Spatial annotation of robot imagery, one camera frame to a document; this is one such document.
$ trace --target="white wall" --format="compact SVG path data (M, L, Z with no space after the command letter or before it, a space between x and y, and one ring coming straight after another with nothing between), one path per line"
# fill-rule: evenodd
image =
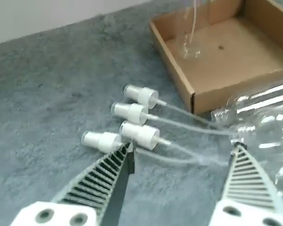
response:
M149 0L0 0L0 43Z

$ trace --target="screw hole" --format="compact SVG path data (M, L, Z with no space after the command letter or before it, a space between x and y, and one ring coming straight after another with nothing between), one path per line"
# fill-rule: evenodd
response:
M282 226L282 224L280 224L278 221L271 218L264 219L263 224L267 226Z
M232 206L227 206L223 208L223 211L225 213L228 213L230 215L236 216L236 217L241 217L241 212L237 210L235 207Z
M71 226L83 226L87 222L88 216L84 213L78 213L70 219Z
M52 219L54 212L52 209L45 209L39 212L35 218L35 221L39 224L45 224Z

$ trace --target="clear plastic bottle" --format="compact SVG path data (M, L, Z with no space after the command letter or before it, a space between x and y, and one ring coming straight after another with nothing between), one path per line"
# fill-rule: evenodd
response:
M177 16L176 44L183 58L197 58L203 52L201 35L209 26L210 0L180 0L181 7Z
M255 111L283 105L283 80L237 93L225 107L212 111L212 121L226 126L241 123Z
M283 196L283 108L261 110L244 124L231 126L237 134L231 143L242 142Z
M283 155L283 108L258 111L248 122L231 126L231 130L236 132L230 136L231 143L246 144L258 161L272 161Z

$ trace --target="spray nozzle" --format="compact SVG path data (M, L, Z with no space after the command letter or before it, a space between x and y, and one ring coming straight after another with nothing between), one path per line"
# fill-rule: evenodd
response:
M155 127L140 126L124 121L119 128L119 133L135 140L138 145L149 150L153 150L159 143L160 130Z
M166 105L166 102L159 100L158 91L148 87L141 88L134 85L126 85L124 95L149 109L154 108L157 104Z
M114 103L111 107L111 113L130 122L143 125L147 120L148 109L138 104Z
M81 142L84 146L96 148L105 154L116 151L123 144L121 136L117 133L91 131L83 133Z

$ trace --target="cardboard box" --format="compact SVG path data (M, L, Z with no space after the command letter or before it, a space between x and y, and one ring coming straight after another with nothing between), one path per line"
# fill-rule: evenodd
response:
M194 35L206 48L199 59L185 60L178 54L175 25L182 13L153 18L150 30L191 112L219 108L239 90L283 78L283 7L276 2L212 1L210 26L206 32L197 31L196 27ZM184 26L180 29L191 30Z

